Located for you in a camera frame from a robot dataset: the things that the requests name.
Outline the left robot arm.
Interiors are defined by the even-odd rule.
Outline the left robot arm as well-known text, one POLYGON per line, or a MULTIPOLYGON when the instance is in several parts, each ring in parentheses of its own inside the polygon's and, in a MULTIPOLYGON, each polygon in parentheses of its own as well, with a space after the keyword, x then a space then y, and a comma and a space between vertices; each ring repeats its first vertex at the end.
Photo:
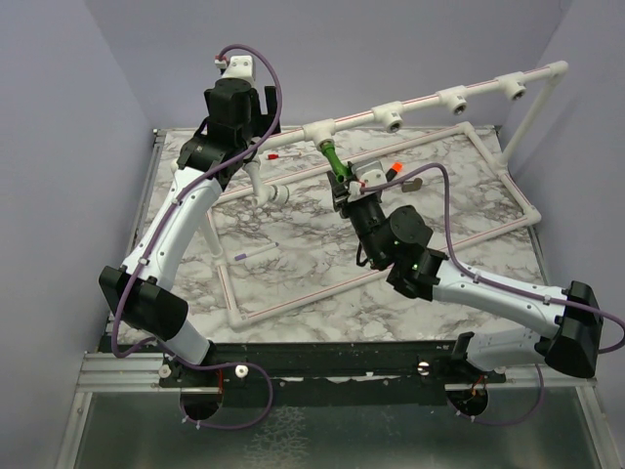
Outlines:
POLYGON ((190 323, 188 303, 171 289, 201 219, 244 161, 279 130, 279 84, 263 93, 247 80, 221 78, 204 93, 208 115, 183 144, 174 180, 152 224, 118 268, 104 267, 99 285, 114 314, 111 336, 122 322, 148 333, 182 361, 182 374, 201 386, 215 376, 211 343, 190 323))

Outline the green water faucet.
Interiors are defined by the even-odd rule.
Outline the green water faucet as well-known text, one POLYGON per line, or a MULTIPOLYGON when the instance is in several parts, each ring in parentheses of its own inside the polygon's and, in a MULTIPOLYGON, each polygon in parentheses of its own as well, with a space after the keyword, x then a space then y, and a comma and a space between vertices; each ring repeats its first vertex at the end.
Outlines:
POLYGON ((325 140, 321 142, 317 149, 328 161, 332 173, 339 183, 344 183, 351 176, 350 168, 339 158, 335 144, 332 140, 325 140))

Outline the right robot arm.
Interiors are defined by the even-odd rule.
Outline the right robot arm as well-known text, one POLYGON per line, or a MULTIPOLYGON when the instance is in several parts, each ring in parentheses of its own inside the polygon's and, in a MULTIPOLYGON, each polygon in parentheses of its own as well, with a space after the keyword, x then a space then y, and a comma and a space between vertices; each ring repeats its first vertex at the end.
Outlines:
POLYGON ((413 206, 386 215, 379 194, 350 200, 347 184, 333 173, 327 177, 335 211, 357 236, 359 266, 387 272, 387 282, 406 298, 469 306, 518 324, 503 332, 460 335, 448 359, 456 380, 470 382, 483 371, 530 363, 594 377, 604 321, 589 285, 574 281, 562 288, 483 273, 430 248, 433 231, 413 206))

